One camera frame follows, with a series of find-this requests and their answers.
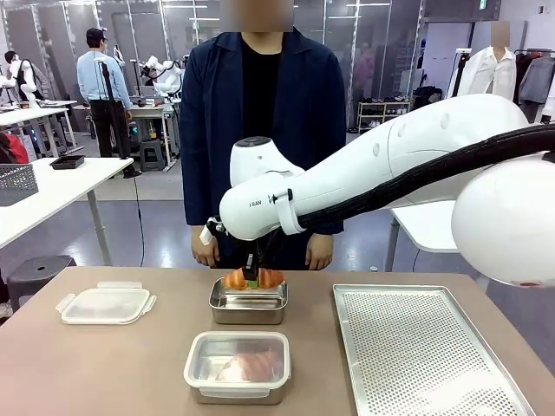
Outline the grey step stool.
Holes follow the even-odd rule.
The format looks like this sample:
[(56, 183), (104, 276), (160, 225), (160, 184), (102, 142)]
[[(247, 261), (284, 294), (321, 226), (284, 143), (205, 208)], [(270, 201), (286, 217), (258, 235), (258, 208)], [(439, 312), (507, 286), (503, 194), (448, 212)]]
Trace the grey step stool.
[(139, 146), (140, 169), (142, 171), (163, 171), (166, 159), (159, 140), (142, 141)]

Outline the wooden shoe rack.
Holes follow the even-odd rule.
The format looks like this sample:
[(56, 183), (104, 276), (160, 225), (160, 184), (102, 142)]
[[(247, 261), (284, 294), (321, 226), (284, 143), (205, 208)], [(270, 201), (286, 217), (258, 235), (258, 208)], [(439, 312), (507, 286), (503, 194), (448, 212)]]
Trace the wooden shoe rack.
[(356, 113), (356, 130), (365, 133), (388, 120), (404, 115), (410, 109), (408, 100), (392, 100), (362, 98), (358, 102)]

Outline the black light stand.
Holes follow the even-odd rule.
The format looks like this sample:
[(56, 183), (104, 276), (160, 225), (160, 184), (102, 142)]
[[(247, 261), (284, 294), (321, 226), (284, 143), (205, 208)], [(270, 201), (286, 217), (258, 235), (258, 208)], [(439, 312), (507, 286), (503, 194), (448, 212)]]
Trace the black light stand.
[(453, 97), (455, 97), (459, 92), (460, 81), (464, 72), (464, 68), (467, 64), (467, 61), (469, 60), (471, 52), (472, 52), (471, 49), (456, 49), (456, 53), (460, 56), (460, 59), (459, 59), (455, 82), (454, 82), (454, 88), (452, 93)]

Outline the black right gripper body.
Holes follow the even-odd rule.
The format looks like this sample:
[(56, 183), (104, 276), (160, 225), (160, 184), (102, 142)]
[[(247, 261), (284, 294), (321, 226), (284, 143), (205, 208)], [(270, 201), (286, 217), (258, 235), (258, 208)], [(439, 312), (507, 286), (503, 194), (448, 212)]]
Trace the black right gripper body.
[(254, 242), (253, 248), (254, 269), (269, 269), (282, 246), (282, 232), (270, 232), (268, 235), (258, 238)]

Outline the clear plastic clip lid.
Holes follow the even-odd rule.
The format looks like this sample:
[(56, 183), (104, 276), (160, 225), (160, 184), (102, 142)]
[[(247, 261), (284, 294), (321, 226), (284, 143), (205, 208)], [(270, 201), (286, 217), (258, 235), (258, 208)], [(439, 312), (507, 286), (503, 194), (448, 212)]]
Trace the clear plastic clip lid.
[[(238, 354), (272, 351), (278, 357), (280, 377), (271, 382), (224, 382), (216, 380), (223, 366)], [(287, 337), (268, 331), (208, 331), (197, 335), (192, 343), (183, 371), (191, 387), (278, 388), (291, 379), (291, 351)]]
[(157, 296), (139, 282), (98, 282), (66, 295), (55, 307), (68, 325), (128, 325), (148, 313)]

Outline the black tripod pole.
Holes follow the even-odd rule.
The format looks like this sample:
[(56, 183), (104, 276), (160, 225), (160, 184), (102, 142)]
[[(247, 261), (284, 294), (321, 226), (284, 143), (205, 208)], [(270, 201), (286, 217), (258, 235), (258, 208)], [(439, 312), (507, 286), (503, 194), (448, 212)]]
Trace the black tripod pole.
[(106, 91), (107, 91), (107, 95), (108, 95), (108, 108), (109, 108), (109, 112), (110, 112), (110, 118), (111, 118), (111, 123), (112, 123), (112, 130), (113, 130), (113, 134), (114, 134), (114, 138), (116, 141), (116, 145), (118, 148), (118, 154), (120, 156), (121, 159), (129, 159), (129, 157), (125, 154), (124, 152), (124, 148), (121, 142), (121, 135), (120, 135), (120, 125), (119, 125), (119, 117), (118, 114), (116, 112), (117, 106), (116, 106), (116, 102), (114, 99), (114, 95), (113, 95), (113, 89), (111, 86), (111, 81), (110, 81), (110, 73), (109, 73), (109, 69), (108, 69), (108, 65), (104, 62), (103, 58), (95, 58), (95, 61), (99, 64), (99, 67), (101, 68), (101, 72), (102, 72), (102, 76), (104, 78), (104, 84), (106, 86)]

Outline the red bag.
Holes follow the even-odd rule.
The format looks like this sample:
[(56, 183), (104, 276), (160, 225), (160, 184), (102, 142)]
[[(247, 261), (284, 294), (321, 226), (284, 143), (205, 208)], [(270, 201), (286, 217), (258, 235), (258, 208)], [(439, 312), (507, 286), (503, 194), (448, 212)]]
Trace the red bag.
[(29, 155), (14, 134), (0, 133), (0, 165), (3, 164), (28, 164)]

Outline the man in light blue shirt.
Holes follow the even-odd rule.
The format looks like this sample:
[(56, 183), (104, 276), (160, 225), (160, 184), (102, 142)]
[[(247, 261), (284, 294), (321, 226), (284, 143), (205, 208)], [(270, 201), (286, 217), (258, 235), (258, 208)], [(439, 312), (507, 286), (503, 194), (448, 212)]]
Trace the man in light blue shirt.
[(103, 29), (90, 28), (86, 32), (86, 43), (89, 51), (77, 60), (77, 80), (82, 98), (90, 106), (90, 112), (95, 124), (100, 155), (103, 158), (113, 156), (111, 137), (113, 134), (108, 104), (108, 95), (101, 68), (95, 58), (103, 58), (108, 65), (113, 95), (116, 102), (116, 112), (119, 117), (121, 142), (125, 154), (131, 156), (128, 137), (128, 121), (131, 118), (130, 101), (123, 73), (117, 61), (104, 53), (107, 38)]

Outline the black bag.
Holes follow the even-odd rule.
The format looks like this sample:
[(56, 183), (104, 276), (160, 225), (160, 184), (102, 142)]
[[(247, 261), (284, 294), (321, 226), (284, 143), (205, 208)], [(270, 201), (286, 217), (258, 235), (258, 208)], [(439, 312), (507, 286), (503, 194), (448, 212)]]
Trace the black bag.
[(416, 110), (442, 100), (443, 91), (436, 86), (418, 87), (412, 95), (411, 110)]

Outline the grey plastic stool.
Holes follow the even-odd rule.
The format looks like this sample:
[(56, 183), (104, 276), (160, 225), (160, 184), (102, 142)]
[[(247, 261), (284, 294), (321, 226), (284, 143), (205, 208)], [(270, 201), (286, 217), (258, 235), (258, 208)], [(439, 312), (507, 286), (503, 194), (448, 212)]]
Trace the grey plastic stool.
[(67, 267), (76, 266), (71, 256), (34, 257), (22, 263), (7, 277), (7, 287), (13, 312)]

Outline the person's right hand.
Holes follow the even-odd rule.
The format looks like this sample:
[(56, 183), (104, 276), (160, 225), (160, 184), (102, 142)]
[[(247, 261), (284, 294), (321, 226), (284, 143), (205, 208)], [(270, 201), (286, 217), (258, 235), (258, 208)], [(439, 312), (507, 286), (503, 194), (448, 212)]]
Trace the person's right hand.
[(193, 258), (199, 264), (214, 268), (219, 261), (218, 241), (214, 237), (208, 245), (204, 245), (200, 239), (203, 229), (204, 227), (201, 225), (193, 225), (191, 227), (191, 250)]

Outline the golden croissant bread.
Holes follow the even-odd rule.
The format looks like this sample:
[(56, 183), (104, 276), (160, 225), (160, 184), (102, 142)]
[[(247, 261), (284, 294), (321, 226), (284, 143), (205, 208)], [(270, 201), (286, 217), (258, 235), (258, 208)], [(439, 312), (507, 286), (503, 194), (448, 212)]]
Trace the golden croissant bread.
[[(284, 274), (278, 270), (260, 268), (258, 270), (258, 288), (274, 289), (285, 281)], [(243, 277), (243, 268), (234, 270), (224, 277), (224, 286), (233, 290), (248, 290)]]
[(216, 380), (224, 382), (271, 382), (280, 377), (278, 356), (272, 351), (238, 354), (219, 371)]

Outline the white long table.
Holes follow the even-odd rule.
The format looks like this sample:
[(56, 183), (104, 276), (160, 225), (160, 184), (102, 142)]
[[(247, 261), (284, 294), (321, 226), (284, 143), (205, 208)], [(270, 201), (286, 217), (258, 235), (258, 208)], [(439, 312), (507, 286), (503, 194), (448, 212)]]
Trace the white long table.
[(392, 221), (384, 271), (391, 272), (400, 229), (420, 250), (431, 253), (458, 253), (451, 232), (454, 201), (441, 201), (390, 209)]

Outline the person in navy jacket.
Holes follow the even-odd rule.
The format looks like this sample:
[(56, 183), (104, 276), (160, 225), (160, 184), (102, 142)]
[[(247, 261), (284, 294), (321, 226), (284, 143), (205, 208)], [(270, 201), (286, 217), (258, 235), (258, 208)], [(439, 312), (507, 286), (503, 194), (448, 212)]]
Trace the person in navy jacket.
[[(343, 74), (336, 55), (293, 29), (225, 32), (193, 49), (180, 103), (183, 146), (205, 148), (212, 216), (231, 186), (230, 157), (242, 139), (262, 136), (294, 165), (310, 169), (346, 142)], [(247, 252), (217, 239), (217, 269), (237, 269)]]

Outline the white background work table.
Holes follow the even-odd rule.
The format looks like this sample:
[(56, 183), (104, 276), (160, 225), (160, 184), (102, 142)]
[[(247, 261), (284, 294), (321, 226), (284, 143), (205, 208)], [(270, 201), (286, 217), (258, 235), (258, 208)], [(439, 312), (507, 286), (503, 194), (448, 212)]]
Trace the white background work table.
[[(15, 105), (0, 106), (0, 133), (15, 133), (21, 142), (24, 142), (24, 130), (28, 128), (36, 139), (36, 145), (30, 146), (31, 159), (42, 157), (59, 157), (62, 154), (71, 154), (83, 149), (75, 141), (75, 134), (69, 119), (69, 110), (77, 101), (51, 101), (45, 107), (20, 108)], [(66, 121), (67, 131), (71, 140), (69, 146), (65, 136), (56, 141), (50, 117), (61, 114)]]

